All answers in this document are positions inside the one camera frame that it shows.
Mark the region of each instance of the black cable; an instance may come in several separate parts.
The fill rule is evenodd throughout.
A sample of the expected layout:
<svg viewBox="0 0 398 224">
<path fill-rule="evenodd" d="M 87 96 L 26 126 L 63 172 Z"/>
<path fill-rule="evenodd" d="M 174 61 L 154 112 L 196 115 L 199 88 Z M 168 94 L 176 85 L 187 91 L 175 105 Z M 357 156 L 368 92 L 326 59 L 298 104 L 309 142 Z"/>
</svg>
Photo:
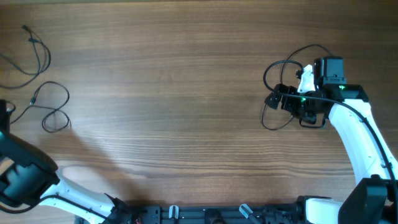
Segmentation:
<svg viewBox="0 0 398 224">
<path fill-rule="evenodd" d="M 35 102 L 36 102 L 36 100 L 37 100 L 37 97 L 38 97 L 38 95 L 39 95 L 40 90 L 41 90 L 42 87 L 43 87 L 44 85 L 46 85 L 46 84 L 58 85 L 58 86 L 62 87 L 62 88 L 66 91 L 66 93 L 67 93 L 67 99 L 66 99 L 59 107 L 53 108 L 53 107 L 49 107 L 49 106 L 35 105 Z M 43 120 L 42 120 L 42 127 L 43 127 L 44 131 L 46 131 L 46 132 L 48 132 L 48 133 L 56 133 L 56 132 L 58 132 L 58 131 L 61 131 L 61 130 L 65 129 L 65 128 L 71 123 L 69 116 L 68 116 L 64 111 L 61 110 L 61 108 L 63 108 L 63 107 L 68 103 L 69 99 L 70 99 L 70 94 L 69 94 L 68 89 L 67 89 L 65 86 L 63 86 L 63 85 L 61 85 L 61 84 L 59 84 L 59 83 L 57 83 L 57 82 L 47 81 L 47 82 L 41 84 L 41 86 L 39 86 L 38 89 L 36 89 L 36 91 L 35 91 L 35 93 L 34 93 L 32 99 L 31 99 L 31 101 L 30 101 L 30 105 L 29 105 L 29 106 L 28 106 L 28 107 L 27 107 L 27 108 L 26 108 L 14 121 L 11 121 L 10 124 L 14 124 L 16 121 L 18 121 L 18 120 L 26 113 L 26 111 L 29 110 L 29 109 L 31 109 L 31 108 L 42 108 L 42 109 L 52 110 L 49 114 L 45 115 L 44 118 L 43 118 Z M 14 103 L 11 103 L 11 104 L 14 106 L 14 109 L 12 110 L 12 112 L 13 112 L 13 111 L 15 111 L 16 107 L 15 107 L 15 104 L 14 104 Z M 49 118 L 51 115 L 55 114 L 56 112 L 62 113 L 62 114 L 66 117 L 67 123 L 66 123 L 66 125 L 62 126 L 61 128 L 52 129 L 52 128 L 49 128 L 49 127 L 47 126 L 47 120 L 48 120 L 48 118 Z"/>
<path fill-rule="evenodd" d="M 266 71 L 264 72 L 264 76 L 263 76 L 262 79 L 263 79 L 264 84 L 267 87 L 267 89 L 269 89 L 272 92 L 276 92 L 276 91 L 271 86 L 268 85 L 267 80 L 266 80 L 266 76 L 267 76 L 268 71 L 273 66 L 278 65 L 280 63 L 294 63 L 294 64 L 298 65 L 301 68 L 301 70 L 303 70 L 303 65 L 298 63 L 298 62 L 296 62 L 296 61 L 281 60 L 281 61 L 274 62 L 274 63 L 270 64 L 268 66 L 268 68 L 266 69 Z M 298 96 L 298 95 L 291 95 L 291 94 L 288 94 L 288 93 L 281 93 L 281 92 L 277 92 L 277 93 L 279 95 L 286 96 L 286 97 L 305 98 L 305 99 L 309 99 L 309 100 L 322 100 L 322 101 L 327 101 L 327 102 L 330 102 L 330 103 L 335 103 L 335 104 L 344 106 L 345 108 L 348 108 L 349 110 L 351 110 L 354 114 L 356 114 L 362 120 L 362 122 L 366 125 L 366 127 L 369 129 L 370 133 L 372 134 L 372 137 L 373 137 L 374 141 L 376 142 L 376 144 L 377 144 L 377 146 L 379 148 L 380 154 L 381 154 L 381 156 L 382 156 L 382 158 L 383 158 L 383 160 L 385 162 L 385 166 L 384 167 L 387 168 L 387 171 L 388 171 L 388 173 L 390 175 L 390 178 L 391 178 L 391 181 L 392 181 L 392 186 L 394 188 L 396 217 L 397 217 L 397 223 L 398 223 L 398 187 L 397 187 L 397 184 L 396 184 L 396 178 L 394 176 L 394 172 L 392 171 L 392 164 L 391 164 L 391 162 L 389 162 L 388 157 L 386 155 L 386 152 L 384 151 L 384 148 L 383 148 L 383 146 L 382 146 L 382 144 L 380 142 L 380 139 L 377 136 L 376 132 L 373 130 L 373 127 L 370 125 L 369 121 L 359 111 L 354 109 L 352 106 L 347 105 L 346 103 L 342 103 L 342 102 L 339 102 L 339 101 L 336 101 L 336 100 L 327 99 L 327 98 L 319 98 L 319 97 L 313 97 L 313 96 Z"/>
<path fill-rule="evenodd" d="M 280 126 L 280 127 L 278 127 L 278 128 L 268 128 L 268 127 L 264 124 L 264 115 L 265 115 L 265 113 L 266 113 L 266 107 L 267 107 L 267 105 L 264 103 L 264 107 L 263 107 L 263 109 L 262 109 L 262 114 L 261 114 L 261 118 L 260 118 L 261 125 L 262 125 L 265 129 L 268 129 L 268 130 L 270 130 L 270 131 L 277 131 L 277 130 L 279 130 L 279 129 L 284 128 L 286 125 L 288 125 L 288 124 L 289 124 L 291 121 L 293 121 L 293 119 L 294 119 L 294 116 L 292 116 L 292 118 L 290 118 L 284 125 L 282 125 L 282 126 Z"/>
<path fill-rule="evenodd" d="M 30 80 L 28 80 L 27 82 L 25 82 L 25 83 L 23 83 L 21 85 L 5 86 L 5 85 L 0 84 L 0 88 L 5 88 L 5 89 L 8 89 L 8 90 L 15 90 L 15 89 L 18 89 L 18 88 L 22 88 L 22 87 L 28 85 L 29 83 L 31 83 L 33 80 L 35 80 L 41 73 L 46 71 L 49 68 L 50 64 L 51 64 L 50 49 L 41 41 L 40 37 L 38 37 L 37 35 L 36 36 L 37 36 L 38 40 L 33 38 L 34 32 L 29 27 L 27 27 L 26 25 L 23 25 L 22 28 L 24 30 L 26 30 L 29 33 L 29 35 L 30 35 L 30 38 L 28 39 L 28 41 L 32 43 L 33 50 L 35 52 L 35 56 L 36 56 L 37 63 L 38 63 L 37 72 L 35 72 L 35 73 L 26 72 L 25 70 L 21 69 L 21 67 L 18 66 L 18 64 L 15 63 L 11 58 L 9 58 L 9 57 L 5 56 L 4 54 L 0 53 L 0 58 L 3 58 L 5 61 L 9 62 L 15 69 L 17 69 L 18 71 L 22 72 L 25 75 L 33 76 Z M 39 55 L 37 53 L 37 49 L 36 49 L 35 44 L 40 44 L 44 48 L 46 56 L 48 56 L 48 57 L 46 57 L 46 60 L 45 60 L 45 62 L 43 63 L 42 66 L 41 66 L 40 57 L 39 57 Z"/>
<path fill-rule="evenodd" d="M 287 57 L 286 60 L 289 60 L 291 57 L 293 57 L 293 55 L 299 53 L 299 52 L 302 51 L 302 50 L 305 50 L 305 49 L 307 49 L 307 48 L 310 48 L 310 47 L 320 47 L 321 49 L 323 49 L 323 50 L 325 50 L 326 52 L 328 52 L 329 56 L 333 56 L 332 52 L 331 52 L 329 49 L 327 49 L 326 47 L 324 47 L 324 46 L 322 46 L 322 45 L 320 45 L 320 44 L 310 44 L 310 45 L 307 45 L 307 46 L 304 46 L 304 47 L 302 47 L 302 48 L 300 48 L 300 49 L 295 50 L 293 53 L 291 53 L 291 54 Z M 282 65 L 282 69 L 280 70 L 280 83 L 281 83 L 281 84 L 283 84 L 283 75 L 284 75 L 285 65 L 286 65 L 286 63 L 284 63 L 284 64 Z"/>
<path fill-rule="evenodd" d="M 28 211 L 32 210 L 32 208 L 34 208 L 35 206 L 36 205 L 31 205 L 24 209 L 13 210 L 13 209 L 9 209 L 9 208 L 6 208 L 6 207 L 0 205 L 0 211 L 3 211 L 8 214 L 21 214 L 21 213 L 28 212 Z"/>
</svg>

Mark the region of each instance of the wooden table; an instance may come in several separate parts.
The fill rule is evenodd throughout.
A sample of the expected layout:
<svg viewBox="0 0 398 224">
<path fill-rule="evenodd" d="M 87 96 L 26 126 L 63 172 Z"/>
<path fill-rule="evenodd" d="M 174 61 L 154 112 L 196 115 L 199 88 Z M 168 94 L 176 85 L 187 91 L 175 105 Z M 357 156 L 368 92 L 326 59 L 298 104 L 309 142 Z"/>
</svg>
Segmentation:
<svg viewBox="0 0 398 224">
<path fill-rule="evenodd" d="M 330 123 L 280 131 L 259 122 L 265 68 L 307 44 L 345 58 L 348 83 L 366 90 L 389 144 L 398 148 L 398 17 L 394 2 L 203 1 L 3 6 L 0 47 L 34 70 L 29 25 L 51 50 L 51 67 L 20 90 L 0 90 L 15 118 L 44 81 L 71 93 L 72 128 L 41 129 L 46 111 L 31 110 L 15 135 L 50 154 L 71 180 L 123 200 L 162 205 L 293 202 L 299 195 L 344 200 L 355 186 L 340 137 Z M 325 53 L 294 57 L 304 65 Z M 285 82 L 297 85 L 295 67 Z M 28 77 L 0 62 L 1 82 Z M 269 74 L 275 85 L 279 68 Z M 62 90 L 46 87 L 38 104 L 57 106 Z M 267 124 L 289 118 L 269 111 Z M 72 223 L 37 207 L 0 214 L 0 223 Z"/>
</svg>

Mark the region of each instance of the black electronic component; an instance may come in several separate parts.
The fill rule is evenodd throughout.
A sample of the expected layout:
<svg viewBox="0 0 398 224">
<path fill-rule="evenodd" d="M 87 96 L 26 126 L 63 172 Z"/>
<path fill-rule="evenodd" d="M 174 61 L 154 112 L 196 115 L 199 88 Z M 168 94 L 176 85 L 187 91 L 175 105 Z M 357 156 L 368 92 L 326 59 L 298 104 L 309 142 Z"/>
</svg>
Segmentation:
<svg viewBox="0 0 398 224">
<path fill-rule="evenodd" d="M 394 200 L 393 184 L 396 181 L 382 180 L 378 175 L 363 178 L 355 187 L 338 213 L 338 223 L 396 223 L 395 205 L 386 205 Z"/>
<path fill-rule="evenodd" d="M 304 46 L 304 47 L 302 47 L 302 48 L 299 48 L 299 49 L 295 50 L 293 53 L 291 53 L 291 54 L 286 58 L 286 60 L 290 60 L 290 58 L 293 57 L 295 54 L 301 52 L 302 50 L 309 49 L 309 48 L 312 48 L 312 47 L 318 47 L 318 48 L 320 48 L 320 49 L 323 49 L 326 53 L 328 53 L 329 56 L 331 56 L 331 57 L 333 56 L 332 52 L 331 52 L 329 49 L 327 49 L 326 47 L 324 47 L 324 46 L 322 46 L 322 45 L 320 45 L 320 44 L 310 44 L 310 45 L 307 45 L 307 46 Z M 283 76 L 284 76 L 284 69 L 285 69 L 285 66 L 286 66 L 286 63 L 283 63 L 282 68 L 281 68 L 281 70 L 280 70 L 280 84 L 283 84 Z M 302 75 L 302 74 L 303 74 L 302 71 L 297 70 L 297 72 L 296 72 L 296 78 L 301 79 L 301 75 Z"/>
<path fill-rule="evenodd" d="M 293 86 L 289 86 L 287 88 L 286 93 L 292 94 L 292 95 L 296 95 L 297 94 L 297 88 L 293 87 Z M 282 97 L 282 99 L 281 99 L 281 102 L 282 102 L 281 108 L 283 110 L 286 110 L 288 112 L 293 113 L 294 109 L 298 106 L 298 105 L 296 105 L 297 102 L 293 98 L 288 97 L 288 96 L 280 96 L 280 97 Z"/>
<path fill-rule="evenodd" d="M 279 92 L 286 93 L 289 91 L 289 87 L 286 85 L 283 85 L 283 84 L 278 84 L 275 86 L 274 89 L 275 89 L 275 91 L 272 92 L 269 96 L 267 96 L 265 103 L 270 108 L 276 110 L 278 108 L 279 102 L 282 100 L 282 95 L 279 94 Z"/>
<path fill-rule="evenodd" d="M 252 221 L 246 219 L 239 211 L 239 207 L 180 207 L 178 218 L 169 218 L 169 207 L 161 208 L 159 206 L 131 207 L 132 210 L 139 212 L 140 218 L 133 218 L 129 223 L 135 224 L 205 224 L 205 213 L 207 210 L 218 210 L 220 217 L 227 224 L 252 224 Z M 266 223 L 264 219 L 265 206 L 251 207 L 253 215 Z M 88 224 L 82 218 L 77 217 L 75 223 Z"/>
<path fill-rule="evenodd" d="M 316 89 L 326 84 L 346 84 L 343 59 L 341 57 L 323 57 L 314 61 L 313 79 Z"/>
</svg>

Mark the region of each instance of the wood grain surface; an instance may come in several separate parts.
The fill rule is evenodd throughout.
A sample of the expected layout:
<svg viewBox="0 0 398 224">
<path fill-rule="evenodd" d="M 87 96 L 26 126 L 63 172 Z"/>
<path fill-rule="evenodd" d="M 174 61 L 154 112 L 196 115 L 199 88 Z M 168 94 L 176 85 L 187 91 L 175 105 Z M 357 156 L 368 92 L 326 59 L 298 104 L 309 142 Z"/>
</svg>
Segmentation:
<svg viewBox="0 0 398 224">
<path fill-rule="evenodd" d="M 0 7 L 0 49 L 28 70 L 36 61 L 27 24 L 53 61 L 20 90 L 0 98 L 22 112 L 44 81 L 65 85 L 72 128 L 41 129 L 46 111 L 11 126 L 50 154 L 71 180 L 123 200 L 162 205 L 293 202 L 299 195 L 344 200 L 354 176 L 330 123 L 280 131 L 259 122 L 266 67 L 307 44 L 345 58 L 349 83 L 364 87 L 391 151 L 398 150 L 398 17 L 387 1 L 203 1 L 54 4 Z M 306 50 L 304 65 L 325 53 Z M 0 81 L 28 77 L 0 61 Z M 295 67 L 285 82 L 297 85 Z M 269 82 L 279 80 L 275 68 Z M 46 87 L 38 104 L 57 106 L 62 90 Z M 269 126 L 289 118 L 268 111 Z M 53 120 L 62 122 L 61 116 Z M 73 215 L 37 207 L 0 213 L 0 223 L 71 223 Z"/>
</svg>

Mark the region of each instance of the cable connector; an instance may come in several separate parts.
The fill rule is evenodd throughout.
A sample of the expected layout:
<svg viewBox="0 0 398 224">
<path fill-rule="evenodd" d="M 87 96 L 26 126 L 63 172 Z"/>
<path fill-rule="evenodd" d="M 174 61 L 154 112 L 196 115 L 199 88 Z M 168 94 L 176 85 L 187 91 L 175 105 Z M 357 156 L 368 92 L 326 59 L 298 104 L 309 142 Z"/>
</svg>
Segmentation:
<svg viewBox="0 0 398 224">
<path fill-rule="evenodd" d="M 27 41 L 32 42 L 32 43 L 39 43 L 38 40 L 33 39 L 33 38 L 29 38 L 29 39 L 27 39 Z"/>
<path fill-rule="evenodd" d="M 29 29 L 29 27 L 28 27 L 27 25 L 24 24 L 24 25 L 22 26 L 22 28 L 23 28 L 24 30 L 26 30 L 27 32 L 30 32 L 30 29 Z"/>
<path fill-rule="evenodd" d="M 14 109 L 7 108 L 7 114 L 8 114 L 9 116 L 11 116 L 12 113 L 13 113 L 14 111 L 15 111 Z"/>
<path fill-rule="evenodd" d="M 296 78 L 301 79 L 303 73 L 304 73 L 303 70 L 296 70 Z"/>
<path fill-rule="evenodd" d="M 33 106 L 36 103 L 36 97 L 32 97 L 30 100 L 30 105 Z"/>
<path fill-rule="evenodd" d="M 381 164 L 382 168 L 392 168 L 392 163 L 388 162 L 387 164 Z"/>
</svg>

